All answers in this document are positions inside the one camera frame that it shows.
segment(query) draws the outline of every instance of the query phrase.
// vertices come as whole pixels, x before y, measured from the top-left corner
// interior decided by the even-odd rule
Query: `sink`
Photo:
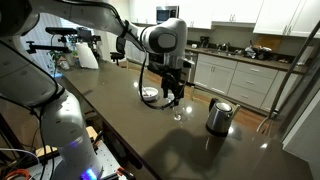
[[[212,53],[212,54],[218,54],[218,55],[222,55],[222,56],[235,56],[235,53],[233,53],[233,52],[219,51],[217,49],[209,49],[209,50],[205,50],[205,52]]]

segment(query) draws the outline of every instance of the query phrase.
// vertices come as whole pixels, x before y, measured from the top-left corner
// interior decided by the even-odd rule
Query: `dark countertop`
[[[209,50],[207,48],[192,48],[190,45],[186,46],[186,50],[197,52],[197,53],[202,53],[202,54],[206,54],[206,55],[210,55],[210,56],[216,56],[216,57],[221,57],[221,58],[225,58],[225,59],[230,59],[230,60],[234,60],[234,61],[238,61],[238,62],[249,63],[249,64],[254,64],[254,65],[263,66],[263,67],[267,67],[267,68],[272,68],[272,69],[276,69],[276,70],[280,70],[280,71],[287,71],[290,67],[290,64],[281,63],[281,62],[277,62],[277,61],[262,61],[262,60],[257,60],[257,59],[246,58],[246,57],[239,56],[239,55],[235,55],[235,56],[219,55],[219,54],[207,52]],[[306,70],[307,70],[306,66],[296,66],[293,70],[293,73],[304,74],[306,72]]]
[[[188,121],[173,110],[144,105],[134,82],[138,76],[111,63],[99,70],[72,68],[63,79],[83,95],[118,138],[156,177],[162,179],[312,179],[307,162],[282,145],[233,122],[226,138],[205,128],[208,108],[184,99]],[[159,85],[145,80],[162,92]]]

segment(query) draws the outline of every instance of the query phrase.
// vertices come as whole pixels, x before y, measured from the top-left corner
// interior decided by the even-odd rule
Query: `microwave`
[[[157,6],[157,24],[179,17],[179,6]]]

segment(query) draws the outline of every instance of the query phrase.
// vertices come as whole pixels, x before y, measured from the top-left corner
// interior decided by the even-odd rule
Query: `white bowl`
[[[147,95],[146,95],[144,93],[144,91],[142,90],[143,99],[145,101],[153,101],[153,100],[157,99],[158,93],[159,93],[158,89],[153,88],[153,87],[145,87],[144,89],[147,92]]]

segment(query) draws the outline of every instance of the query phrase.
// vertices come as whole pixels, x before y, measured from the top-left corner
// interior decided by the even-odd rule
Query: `white cabinet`
[[[277,70],[238,62],[228,97],[260,108]]]
[[[279,71],[277,76],[275,77],[272,86],[266,96],[266,98],[264,99],[264,102],[261,106],[262,110],[265,111],[270,111],[272,103],[274,101],[274,98],[276,97],[276,94],[279,90],[279,87],[282,83],[282,80],[285,76],[286,72],[284,71]],[[284,87],[282,94],[280,96],[280,99],[278,101],[278,104],[276,106],[276,109],[279,110],[280,107],[282,106],[283,102],[286,100],[286,98],[288,97],[288,95],[290,94],[290,92],[296,87],[297,83],[299,82],[301,78],[301,75],[298,74],[291,74],[291,76],[289,77],[286,86]]]
[[[209,82],[212,73],[212,65],[202,61],[197,62],[194,83],[209,89]]]
[[[183,19],[189,28],[211,29],[211,2],[207,0],[180,0],[179,18]]]
[[[233,63],[236,62],[199,54],[194,83],[227,95],[234,74]]]
[[[212,66],[212,77],[209,82],[210,90],[219,94],[227,95],[232,81],[234,70],[214,65]]]
[[[253,32],[307,37],[320,20],[319,8],[317,0],[265,0]]]
[[[165,3],[159,0],[130,0],[132,23],[156,24],[156,6]]]
[[[319,0],[305,0],[304,3],[298,7],[295,16],[292,18],[288,34],[290,36],[308,37],[320,20],[319,10]],[[319,31],[315,37],[320,38]]]
[[[262,0],[214,0],[212,21],[232,23],[255,23]]]

